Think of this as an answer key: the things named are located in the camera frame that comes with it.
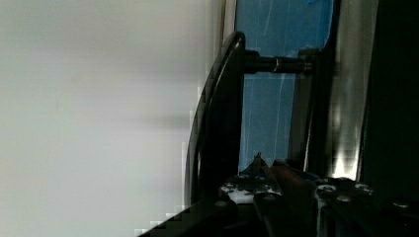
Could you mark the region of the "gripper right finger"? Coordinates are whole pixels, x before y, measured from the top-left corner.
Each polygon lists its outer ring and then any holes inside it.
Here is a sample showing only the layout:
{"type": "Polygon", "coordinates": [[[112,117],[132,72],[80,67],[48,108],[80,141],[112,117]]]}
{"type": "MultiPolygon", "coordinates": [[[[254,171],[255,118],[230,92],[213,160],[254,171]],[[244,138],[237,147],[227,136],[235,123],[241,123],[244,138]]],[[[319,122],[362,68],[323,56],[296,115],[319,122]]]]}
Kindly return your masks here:
{"type": "Polygon", "coordinates": [[[282,160],[275,160],[270,170],[280,185],[292,212],[301,217],[308,217],[312,213],[316,185],[302,179],[298,175],[298,170],[282,160]]]}

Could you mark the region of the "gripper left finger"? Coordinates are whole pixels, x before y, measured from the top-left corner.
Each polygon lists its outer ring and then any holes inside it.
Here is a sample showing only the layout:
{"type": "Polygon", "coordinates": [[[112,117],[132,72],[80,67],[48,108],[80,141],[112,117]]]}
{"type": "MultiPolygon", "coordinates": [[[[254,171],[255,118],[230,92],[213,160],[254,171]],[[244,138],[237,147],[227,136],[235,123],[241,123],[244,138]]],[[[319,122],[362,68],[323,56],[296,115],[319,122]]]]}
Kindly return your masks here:
{"type": "Polygon", "coordinates": [[[240,176],[247,176],[251,178],[262,178],[269,182],[275,182],[275,176],[272,174],[269,165],[263,159],[262,153],[258,152],[253,161],[239,173],[240,176]]]}

